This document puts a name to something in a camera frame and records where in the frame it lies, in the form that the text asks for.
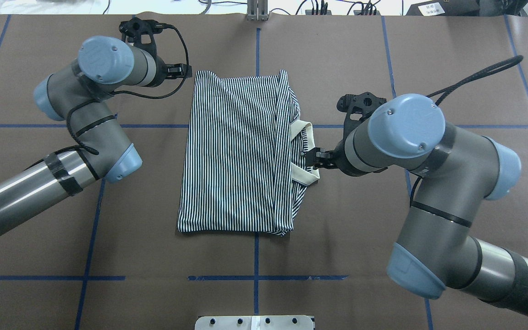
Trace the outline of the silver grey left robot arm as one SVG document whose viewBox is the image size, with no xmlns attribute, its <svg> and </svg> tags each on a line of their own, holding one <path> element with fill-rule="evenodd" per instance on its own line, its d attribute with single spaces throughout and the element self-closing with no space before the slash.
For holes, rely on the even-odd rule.
<svg viewBox="0 0 528 330">
<path fill-rule="evenodd" d="M 0 182 L 0 237 L 100 180 L 117 182 L 140 169 L 138 147 L 109 101 L 117 96 L 150 99 L 127 87 L 157 87 L 192 74 L 188 46 L 178 63 L 167 63 L 153 43 L 92 36 L 76 58 L 51 73 L 34 92 L 35 103 L 64 129 L 65 143 Z"/>
</svg>

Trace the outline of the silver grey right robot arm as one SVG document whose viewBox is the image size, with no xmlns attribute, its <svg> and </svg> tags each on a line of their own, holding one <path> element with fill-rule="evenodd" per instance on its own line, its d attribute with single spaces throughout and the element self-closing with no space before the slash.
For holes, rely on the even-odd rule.
<svg viewBox="0 0 528 330">
<path fill-rule="evenodd" d="M 360 177 L 396 165 L 420 179 L 390 255 L 390 279 L 426 299 L 452 288 L 528 317 L 528 258 L 469 235 L 482 201 L 517 184 L 519 156 L 449 123 L 420 94 L 389 101 L 346 94 L 337 109 L 346 114 L 342 140 L 305 152 L 307 166 Z"/>
</svg>

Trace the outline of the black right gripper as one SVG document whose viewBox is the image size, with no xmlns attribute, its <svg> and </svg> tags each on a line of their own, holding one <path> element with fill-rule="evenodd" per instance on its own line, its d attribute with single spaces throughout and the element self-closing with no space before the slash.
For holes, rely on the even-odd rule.
<svg viewBox="0 0 528 330">
<path fill-rule="evenodd" d="M 333 150 L 312 148 L 304 152 L 305 166 L 312 169 L 339 169 L 345 175 L 351 176 L 351 163 L 348 161 L 344 145 L 338 144 Z"/>
</svg>

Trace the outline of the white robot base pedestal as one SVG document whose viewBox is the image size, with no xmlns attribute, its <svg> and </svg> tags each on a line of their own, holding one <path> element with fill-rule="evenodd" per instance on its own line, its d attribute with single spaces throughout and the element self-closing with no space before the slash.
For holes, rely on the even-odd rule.
<svg viewBox="0 0 528 330">
<path fill-rule="evenodd" d="M 205 316 L 195 322 L 195 330 L 314 330 L 308 315 Z"/>
</svg>

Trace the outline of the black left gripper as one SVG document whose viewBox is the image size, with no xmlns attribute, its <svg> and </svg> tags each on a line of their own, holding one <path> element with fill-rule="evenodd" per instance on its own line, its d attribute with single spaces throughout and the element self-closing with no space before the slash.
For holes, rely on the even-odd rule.
<svg viewBox="0 0 528 330">
<path fill-rule="evenodd" d="M 182 79 L 193 77 L 192 66 L 186 63 L 169 64 L 165 63 L 163 59 L 156 58 L 156 73 L 153 78 L 153 87 L 158 87 L 164 83 L 165 80 Z"/>
</svg>

